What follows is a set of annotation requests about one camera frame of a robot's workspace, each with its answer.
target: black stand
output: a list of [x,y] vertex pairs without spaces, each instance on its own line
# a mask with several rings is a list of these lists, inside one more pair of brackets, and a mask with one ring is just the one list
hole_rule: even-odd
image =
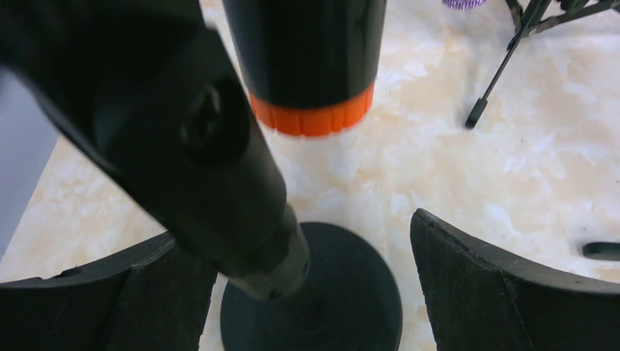
[[396,351],[401,299],[379,253],[335,225],[301,227],[310,248],[306,286],[269,303],[228,284],[221,315],[226,351]]
[[504,57],[504,61],[493,76],[493,80],[486,89],[483,97],[476,101],[472,112],[469,113],[469,117],[467,117],[467,120],[465,121],[465,127],[467,129],[473,129],[476,126],[476,123],[478,123],[478,120],[487,105],[487,99],[491,94],[491,90],[493,90],[499,76],[502,75],[504,68],[508,64],[510,57],[515,52],[521,39],[529,36],[530,34],[546,31],[547,29],[551,29],[559,24],[613,9],[620,5],[620,0],[604,0],[600,1],[598,4],[587,7],[586,0],[562,0],[560,7],[566,11],[566,13],[541,20],[545,14],[545,11],[549,7],[551,0],[531,0],[525,9],[525,12],[517,0],[505,1],[510,8],[510,14],[513,17],[516,35],[512,38],[512,40],[510,40],[510,44],[508,44],[508,52]]

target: marble surface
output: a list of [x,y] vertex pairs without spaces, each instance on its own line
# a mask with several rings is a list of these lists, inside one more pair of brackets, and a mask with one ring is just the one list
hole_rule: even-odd
[[[232,52],[221,4],[203,6]],[[587,240],[620,240],[620,15],[525,39],[483,120],[466,131],[512,35],[502,0],[470,12],[390,0],[366,120],[321,141],[265,131],[300,220],[348,227],[389,263],[404,302],[401,350],[436,349],[408,239],[416,208],[539,263],[620,282],[620,263],[577,251]],[[50,277],[162,230],[61,138],[0,281]],[[223,286],[219,279],[201,350],[222,349]]]

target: black tripod leg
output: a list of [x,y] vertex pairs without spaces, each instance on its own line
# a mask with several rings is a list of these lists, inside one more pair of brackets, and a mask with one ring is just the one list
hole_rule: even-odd
[[600,1],[598,4],[590,5],[580,10],[566,12],[563,15],[552,16],[552,17],[546,18],[544,21],[536,25],[536,33],[540,33],[541,31],[546,31],[547,29],[552,29],[555,26],[559,26],[560,24],[570,22],[571,20],[578,20],[579,18],[594,15],[602,11],[607,11],[609,9],[613,9],[614,7],[616,9],[620,9],[620,0]]
[[523,18],[523,7],[519,4],[518,0],[505,0],[508,9],[510,10],[510,16],[513,18],[515,24],[515,33],[519,31],[521,27],[521,18]]
[[499,66],[497,72],[493,76],[493,80],[491,80],[491,83],[486,89],[486,92],[484,93],[483,97],[476,101],[476,105],[474,105],[472,112],[469,113],[469,116],[467,117],[467,120],[465,121],[465,127],[467,129],[473,129],[476,126],[476,123],[478,123],[478,120],[480,119],[480,116],[483,114],[486,108],[486,105],[488,103],[487,101],[488,96],[491,94],[491,91],[493,90],[493,87],[497,83],[499,76],[502,75],[504,68],[506,68],[506,65],[508,64],[510,57],[513,56],[513,53],[515,52],[521,39],[523,39],[527,31],[530,30],[530,26],[532,25],[532,23],[538,23],[538,21],[540,20],[540,17],[543,15],[545,10],[549,6],[549,3],[551,3],[551,0],[534,0],[530,2],[529,5],[527,6],[525,10],[525,15],[523,16],[523,21],[524,21],[522,22],[523,25],[519,29],[518,33],[510,41],[510,44],[508,45],[508,52],[506,53],[506,57],[504,57],[504,61],[502,61],[502,64]]

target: black rubber tip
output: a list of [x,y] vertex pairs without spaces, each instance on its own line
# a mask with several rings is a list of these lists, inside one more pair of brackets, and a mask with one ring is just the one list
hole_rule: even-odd
[[379,253],[335,225],[301,227],[310,248],[306,286],[311,288],[302,289],[305,293],[293,297],[293,304],[269,303],[228,284],[220,316],[224,349],[396,351],[403,323],[401,299]]
[[588,243],[582,250],[583,256],[593,260],[620,261],[620,243]]
[[474,105],[472,112],[470,112],[469,117],[467,117],[467,121],[465,121],[465,127],[467,129],[474,129],[476,123],[478,123],[478,120],[480,119],[480,116],[483,114],[487,103],[488,102],[484,99],[478,99],[476,101],[476,105]]

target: black curved foam piece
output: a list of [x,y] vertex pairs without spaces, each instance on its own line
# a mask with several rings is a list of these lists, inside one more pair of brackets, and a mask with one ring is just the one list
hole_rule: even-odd
[[0,284],[0,350],[198,350],[216,275],[165,233],[50,279]]
[[620,284],[526,260],[422,209],[410,234],[438,351],[620,350]]

